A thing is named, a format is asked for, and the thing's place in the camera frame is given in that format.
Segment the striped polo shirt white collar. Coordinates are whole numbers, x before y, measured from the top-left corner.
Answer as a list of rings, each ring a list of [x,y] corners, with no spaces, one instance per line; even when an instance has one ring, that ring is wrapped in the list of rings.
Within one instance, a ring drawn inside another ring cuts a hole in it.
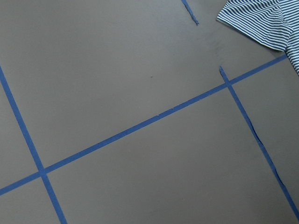
[[[263,46],[285,52],[299,72],[297,0],[228,0],[216,20]]]

